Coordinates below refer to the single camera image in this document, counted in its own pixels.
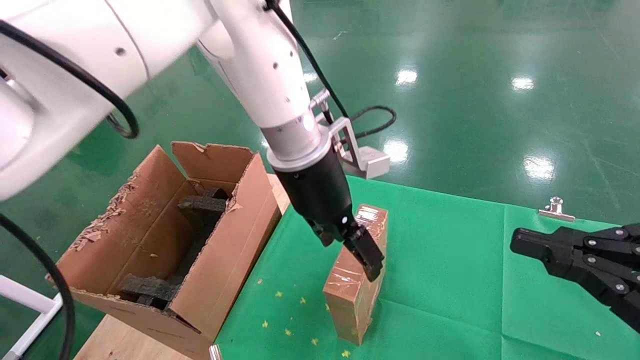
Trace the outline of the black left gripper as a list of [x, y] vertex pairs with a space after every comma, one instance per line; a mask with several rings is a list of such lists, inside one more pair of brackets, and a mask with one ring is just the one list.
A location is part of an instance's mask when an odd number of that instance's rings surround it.
[[370, 231], [357, 223], [345, 171], [330, 149], [315, 164], [297, 171], [274, 171], [291, 205], [327, 248], [334, 241], [361, 264], [368, 281], [377, 280], [385, 256]]

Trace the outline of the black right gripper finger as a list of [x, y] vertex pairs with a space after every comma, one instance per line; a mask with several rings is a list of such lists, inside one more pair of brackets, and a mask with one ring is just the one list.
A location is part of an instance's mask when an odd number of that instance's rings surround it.
[[549, 274], [568, 274], [578, 268], [578, 260], [587, 256], [595, 260], [585, 263], [609, 274], [615, 271], [639, 271], [639, 225], [630, 224], [586, 232], [559, 227], [550, 234], [529, 228], [516, 228], [510, 240], [510, 250], [518, 255], [537, 259]]
[[639, 244], [513, 243], [551, 275], [580, 285], [626, 325], [639, 330]]

